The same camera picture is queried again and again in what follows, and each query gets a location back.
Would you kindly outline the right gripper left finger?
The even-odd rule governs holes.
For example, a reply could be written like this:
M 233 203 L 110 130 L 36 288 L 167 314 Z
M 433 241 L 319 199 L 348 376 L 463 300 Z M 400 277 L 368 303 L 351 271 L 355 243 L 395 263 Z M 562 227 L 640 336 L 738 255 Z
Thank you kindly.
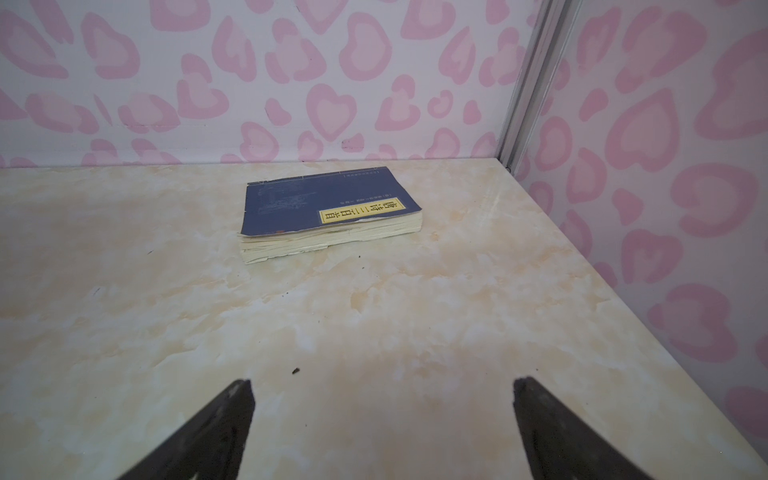
M 251 382 L 232 382 L 119 479 L 237 478 L 255 407 Z

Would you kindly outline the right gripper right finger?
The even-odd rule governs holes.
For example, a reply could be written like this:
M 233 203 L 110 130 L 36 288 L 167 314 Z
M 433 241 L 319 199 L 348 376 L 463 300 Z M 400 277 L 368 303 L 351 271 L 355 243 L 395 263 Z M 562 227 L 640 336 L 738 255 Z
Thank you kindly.
M 513 383 L 513 408 L 532 477 L 556 479 L 647 479 L 535 378 Z

